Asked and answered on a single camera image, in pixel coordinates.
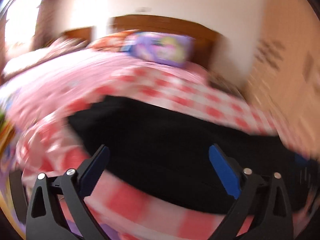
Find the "pink pillow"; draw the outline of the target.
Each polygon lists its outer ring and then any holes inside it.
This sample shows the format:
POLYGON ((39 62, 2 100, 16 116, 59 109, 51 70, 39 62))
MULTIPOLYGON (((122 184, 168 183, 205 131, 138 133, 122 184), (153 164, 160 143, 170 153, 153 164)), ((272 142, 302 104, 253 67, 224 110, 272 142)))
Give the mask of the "pink pillow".
POLYGON ((137 31, 137 29, 133 29, 120 31, 118 33, 112 33, 91 42, 86 48, 93 50, 119 52, 125 42, 125 39, 131 34, 136 33, 137 31))

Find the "light wood wardrobe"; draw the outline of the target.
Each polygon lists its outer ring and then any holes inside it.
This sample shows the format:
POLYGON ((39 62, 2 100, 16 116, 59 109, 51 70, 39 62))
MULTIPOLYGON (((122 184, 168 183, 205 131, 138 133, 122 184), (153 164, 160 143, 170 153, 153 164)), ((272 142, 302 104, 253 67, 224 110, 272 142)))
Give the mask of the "light wood wardrobe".
POLYGON ((266 0, 244 96, 319 158, 319 19, 307 0, 266 0))

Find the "pink checkered bed sheet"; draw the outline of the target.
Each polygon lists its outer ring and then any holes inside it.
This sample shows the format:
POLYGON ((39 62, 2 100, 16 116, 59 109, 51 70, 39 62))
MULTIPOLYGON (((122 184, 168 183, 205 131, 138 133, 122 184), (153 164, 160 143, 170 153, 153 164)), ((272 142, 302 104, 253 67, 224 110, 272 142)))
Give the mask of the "pink checkered bed sheet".
MULTIPOLYGON (((282 119, 204 84, 205 71, 194 63, 177 69, 124 53, 90 49, 57 57, 6 82, 1 101, 21 130, 16 158, 22 183, 32 188, 37 175, 63 174, 86 154, 65 126, 66 116, 105 95, 124 96, 231 127, 251 135, 277 135, 302 156, 310 151, 282 119)), ((134 189, 105 172, 88 198, 95 218, 122 236, 140 239, 205 239, 221 215, 191 211, 134 189)))

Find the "floral covered side table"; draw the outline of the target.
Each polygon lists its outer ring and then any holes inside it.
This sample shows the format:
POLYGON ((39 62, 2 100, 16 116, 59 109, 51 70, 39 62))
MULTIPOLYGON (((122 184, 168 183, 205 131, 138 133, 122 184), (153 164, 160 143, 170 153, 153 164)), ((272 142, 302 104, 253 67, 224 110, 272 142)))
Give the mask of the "floral covered side table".
POLYGON ((227 81, 224 77, 216 72, 208 74, 208 84, 212 88, 218 89, 237 98, 244 99, 242 93, 234 84, 227 81))

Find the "black sweatpants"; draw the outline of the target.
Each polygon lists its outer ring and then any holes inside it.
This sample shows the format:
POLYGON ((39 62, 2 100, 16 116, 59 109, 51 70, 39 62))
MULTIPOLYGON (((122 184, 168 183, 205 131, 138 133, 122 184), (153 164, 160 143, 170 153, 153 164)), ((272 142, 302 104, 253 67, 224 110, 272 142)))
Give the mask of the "black sweatpants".
POLYGON ((254 173, 279 172, 295 212, 319 183, 319 163, 288 150, 278 136, 249 135, 125 97, 106 96, 67 121, 89 154, 108 147, 106 169, 112 174, 195 211, 225 214, 234 202, 210 163, 212 145, 254 173))

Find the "wooden headboard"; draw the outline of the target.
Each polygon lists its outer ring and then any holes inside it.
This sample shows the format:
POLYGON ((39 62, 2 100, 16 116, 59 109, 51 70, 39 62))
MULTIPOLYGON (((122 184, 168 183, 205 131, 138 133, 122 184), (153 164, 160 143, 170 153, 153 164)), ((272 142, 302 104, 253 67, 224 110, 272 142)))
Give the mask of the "wooden headboard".
POLYGON ((113 17, 111 20, 113 32, 138 29, 177 35, 187 35, 194 39, 193 53, 190 61, 210 70, 214 58, 214 49, 222 35, 199 23, 172 17, 156 15, 128 14, 113 17))

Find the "folded purple floral quilt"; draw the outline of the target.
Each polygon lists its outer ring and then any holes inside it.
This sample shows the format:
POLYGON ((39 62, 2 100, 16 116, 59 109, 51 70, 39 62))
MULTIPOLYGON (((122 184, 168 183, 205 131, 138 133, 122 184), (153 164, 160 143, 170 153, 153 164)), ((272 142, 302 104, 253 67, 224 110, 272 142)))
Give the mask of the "folded purple floral quilt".
POLYGON ((120 51, 148 62, 184 68, 194 43, 187 35, 139 31, 125 38, 120 51))

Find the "patterned maroon curtain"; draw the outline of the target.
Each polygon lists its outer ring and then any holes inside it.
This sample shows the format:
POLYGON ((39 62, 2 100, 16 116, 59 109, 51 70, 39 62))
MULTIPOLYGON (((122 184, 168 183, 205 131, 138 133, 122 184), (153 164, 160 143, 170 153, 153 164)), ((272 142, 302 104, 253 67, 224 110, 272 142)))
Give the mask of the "patterned maroon curtain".
POLYGON ((54 22, 59 0, 42 0, 33 37, 33 50, 43 48, 54 37, 54 22))

